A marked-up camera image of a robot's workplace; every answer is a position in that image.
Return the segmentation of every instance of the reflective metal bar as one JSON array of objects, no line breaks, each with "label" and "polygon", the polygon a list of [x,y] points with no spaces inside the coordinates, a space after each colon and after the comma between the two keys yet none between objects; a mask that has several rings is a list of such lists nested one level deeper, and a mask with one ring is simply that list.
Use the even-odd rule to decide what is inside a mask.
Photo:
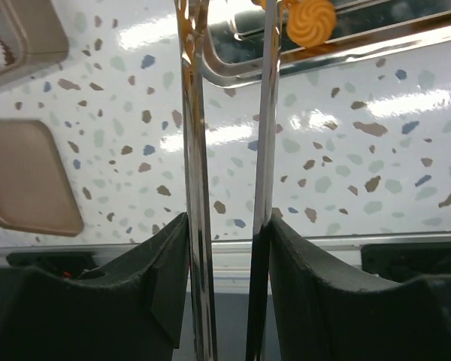
[{"label": "reflective metal bar", "polygon": [[[304,49],[283,34],[281,77],[451,41],[451,0],[330,1],[337,26],[325,44]],[[244,0],[227,0],[225,12],[225,3],[210,2],[204,79],[225,88],[258,83],[265,12]]]},{"label": "reflective metal bar", "polygon": [[283,24],[282,1],[267,0],[266,8],[246,361],[261,359],[268,300],[268,224],[272,214],[277,88]]},{"label": "reflective metal bar", "polygon": [[209,186],[205,143],[202,50],[208,0],[175,0],[182,73],[183,140],[195,358],[217,360]]}]

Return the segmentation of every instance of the chrome frame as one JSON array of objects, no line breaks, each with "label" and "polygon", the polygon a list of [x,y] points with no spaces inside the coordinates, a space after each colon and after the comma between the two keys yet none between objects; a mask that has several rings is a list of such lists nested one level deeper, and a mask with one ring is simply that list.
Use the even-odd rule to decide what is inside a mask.
[{"label": "chrome frame", "polygon": [[261,84],[249,309],[247,312],[246,361],[259,361],[263,356],[268,304],[268,226],[272,215],[283,3],[281,0],[267,0],[266,8],[266,30],[262,57],[264,74]]},{"label": "chrome frame", "polygon": [[[224,11],[224,4],[228,6],[228,13],[231,14],[231,18],[237,16],[241,9],[234,6],[235,2],[232,4],[229,4],[229,2],[230,0],[211,0],[210,13],[213,15],[212,17],[216,18],[216,12]],[[387,4],[394,6],[403,3],[427,6],[427,3],[424,0],[332,0],[332,2],[337,5],[339,20],[344,25],[345,31],[349,31],[349,17],[355,11],[363,11],[365,5],[372,9],[373,15],[368,23],[372,23],[373,26],[368,31],[357,29],[356,32],[352,30],[351,33],[347,32],[347,36],[333,38],[318,47],[310,49],[297,47],[292,50],[284,50],[281,53],[281,77],[300,71],[351,64],[365,59],[451,41],[451,0],[436,1],[436,3],[445,6],[445,9],[438,14],[391,23],[387,26],[377,23],[379,17],[376,16],[375,6],[383,8]],[[259,12],[260,20],[264,21],[264,11],[257,7],[257,12]],[[254,37],[246,39],[234,26],[231,26],[230,22],[231,20],[209,25],[204,43],[202,74],[212,84],[223,88],[235,88],[258,83],[261,81],[263,72],[262,57],[257,57],[255,53],[247,53],[248,48],[246,47],[242,51],[247,53],[248,56],[244,57],[247,57],[247,60],[227,62],[216,51],[216,44],[225,45],[225,49],[235,49],[241,43],[252,43],[253,47],[256,48],[262,41],[261,37],[257,35],[260,35],[263,30],[257,29]]]},{"label": "chrome frame", "polygon": [[175,0],[182,75],[190,279],[198,361],[217,361],[202,53],[209,0]]}]

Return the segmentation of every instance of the blue speckle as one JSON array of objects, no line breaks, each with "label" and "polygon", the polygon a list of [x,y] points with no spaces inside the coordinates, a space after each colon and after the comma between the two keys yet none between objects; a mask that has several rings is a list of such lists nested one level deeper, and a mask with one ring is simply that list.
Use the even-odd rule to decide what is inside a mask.
[{"label": "blue speckle", "polygon": [[244,228],[246,226],[246,223],[244,223],[243,220],[234,220],[234,224],[239,228]]},{"label": "blue speckle", "polygon": [[257,151],[257,148],[259,146],[259,141],[251,141],[247,147],[251,150],[254,150],[255,152]]},{"label": "blue speckle", "polygon": [[51,90],[52,90],[52,85],[48,81],[46,81],[44,84],[44,93],[48,93]]},{"label": "blue speckle", "polygon": [[414,130],[414,128],[416,128],[418,125],[419,125],[419,122],[418,122],[418,121],[406,123],[406,124],[403,125],[402,133],[403,133],[403,134],[409,134],[409,133],[411,133],[411,132]]},{"label": "blue speckle", "polygon": [[403,69],[399,69],[399,70],[396,72],[396,77],[397,77],[399,80],[405,80],[405,79],[407,78],[407,72],[405,72]]},{"label": "blue speckle", "polygon": [[150,66],[154,65],[155,62],[156,57],[147,54],[146,56],[144,56],[144,59],[142,60],[141,68],[142,69],[149,68]]},{"label": "blue speckle", "polygon": [[154,154],[156,152],[155,147],[151,146],[151,145],[146,145],[144,147],[144,155],[145,156],[149,156],[150,154]]},{"label": "blue speckle", "polygon": [[426,183],[427,181],[429,181],[432,178],[431,175],[427,174],[424,177],[421,177],[421,179],[419,179],[414,185],[416,187],[419,187],[421,184]]}]

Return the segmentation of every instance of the metal pole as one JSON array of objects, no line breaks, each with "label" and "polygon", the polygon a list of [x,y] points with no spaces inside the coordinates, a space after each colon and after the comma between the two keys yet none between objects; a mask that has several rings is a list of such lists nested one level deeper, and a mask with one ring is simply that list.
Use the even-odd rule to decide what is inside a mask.
[{"label": "metal pole", "polygon": [[217,361],[212,240],[205,142],[202,49],[208,0],[176,0],[183,95],[183,140],[195,358]]},{"label": "metal pole", "polygon": [[246,361],[259,361],[262,355],[268,303],[269,240],[272,215],[274,151],[277,117],[283,6],[281,0],[267,0],[264,55],[259,112],[259,144],[256,166],[253,249],[250,266],[249,310],[247,318]]}]

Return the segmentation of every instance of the brown speckle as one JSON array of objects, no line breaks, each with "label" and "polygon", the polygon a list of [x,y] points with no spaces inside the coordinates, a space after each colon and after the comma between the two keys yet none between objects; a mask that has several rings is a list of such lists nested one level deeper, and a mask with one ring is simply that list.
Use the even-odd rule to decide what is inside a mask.
[{"label": "brown speckle", "polygon": [[100,49],[102,48],[102,44],[104,42],[102,41],[102,39],[97,39],[95,40],[95,43],[93,44],[93,47],[96,51],[100,51]]},{"label": "brown speckle", "polygon": [[371,178],[366,182],[364,185],[364,188],[368,191],[368,193],[371,193],[376,190],[377,186],[379,186],[379,182],[381,181],[381,176],[378,175],[377,177]]},{"label": "brown speckle", "polygon": [[355,186],[348,186],[347,189],[354,195],[358,195],[358,189]]},{"label": "brown speckle", "polygon": [[100,25],[102,25],[102,19],[100,18],[99,15],[95,15],[95,17],[93,19],[94,19],[96,28],[98,28]]},{"label": "brown speckle", "polygon": [[272,214],[278,218],[282,218],[283,216],[283,212],[280,211],[279,208],[273,207],[272,208]]},{"label": "brown speckle", "polygon": [[376,66],[378,68],[382,68],[385,64],[386,64],[386,58],[381,58],[381,59],[377,60],[377,62],[376,62]]},{"label": "brown speckle", "polygon": [[234,98],[236,91],[235,89],[224,89],[224,93],[230,96],[231,98]]},{"label": "brown speckle", "polygon": [[310,220],[312,223],[315,223],[315,222],[316,222],[316,220],[317,220],[317,212],[316,212],[315,209],[312,209],[312,208],[306,208],[306,210],[305,210],[304,212],[305,212],[307,218],[309,218],[309,220]]},{"label": "brown speckle", "polygon": [[15,56],[12,54],[12,52],[10,51],[10,48],[8,45],[6,45],[6,43],[4,43],[1,39],[0,39],[0,45],[2,46],[3,49],[3,60],[6,66],[12,65],[15,62]]},{"label": "brown speckle", "polygon": [[139,173],[143,173],[145,171],[149,171],[152,167],[149,163],[142,163],[138,166]]},{"label": "brown speckle", "polygon": [[90,191],[86,187],[82,188],[82,192],[85,198],[92,199],[92,194],[90,194]]},{"label": "brown speckle", "polygon": [[126,145],[124,148],[122,148],[122,150],[120,151],[120,154],[122,154],[123,156],[125,156],[126,154],[130,154],[132,153],[133,148]]},{"label": "brown speckle", "polygon": [[331,90],[331,98],[335,98],[336,95],[339,94],[340,91],[341,91],[341,89],[339,89],[337,87],[332,88],[332,90]]},{"label": "brown speckle", "polygon": [[77,85],[76,83],[72,83],[71,81],[67,80],[67,79],[60,79],[58,82],[58,85],[65,89],[65,90],[80,90],[80,86]]},{"label": "brown speckle", "polygon": [[226,212],[226,206],[219,201],[215,201],[213,207],[216,209],[218,214],[224,214]]},{"label": "brown speckle", "polygon": [[328,120],[327,122],[324,123],[324,126],[326,128],[329,128],[330,130],[336,130],[337,129],[337,124],[336,122],[333,122],[332,120]]},{"label": "brown speckle", "polygon": [[97,85],[97,84],[95,84],[95,83],[90,83],[90,87],[91,87],[92,89],[98,91],[98,92],[104,89],[104,88],[102,88],[101,86],[99,86],[99,85]]},{"label": "brown speckle", "polygon": [[171,191],[168,190],[168,188],[166,186],[160,186],[157,188],[157,193],[162,195],[162,196],[167,196],[170,197],[171,196]]},{"label": "brown speckle", "polygon": [[152,114],[150,113],[150,111],[143,111],[142,112],[142,121],[146,124],[150,123],[150,121],[152,120]]},{"label": "brown speckle", "polygon": [[177,128],[182,126],[182,114],[179,111],[172,111],[172,119],[174,120],[174,124]]},{"label": "brown speckle", "polygon": [[311,169],[316,164],[316,161],[314,159],[309,159],[306,164],[303,165],[303,168],[305,170]]},{"label": "brown speckle", "polygon": [[70,148],[74,151],[74,153],[79,152],[78,145],[76,145],[73,141],[68,141],[68,145],[70,145]]},{"label": "brown speckle", "polygon": [[351,109],[353,109],[354,111],[357,111],[358,109],[363,109],[363,108],[366,108],[367,106],[368,106],[367,103],[355,101],[351,104]]},{"label": "brown speckle", "polygon": [[446,198],[445,201],[442,201],[439,205],[437,205],[439,208],[447,207],[448,205],[451,205],[451,193],[448,195],[448,198]]},{"label": "brown speckle", "polygon": [[374,135],[375,137],[382,137],[388,132],[388,129],[379,123],[365,124],[361,122],[354,122],[353,126],[354,128],[362,130],[364,133]]},{"label": "brown speckle", "polygon": [[431,167],[431,165],[433,164],[433,159],[431,159],[431,158],[421,158],[421,163],[425,167]]}]

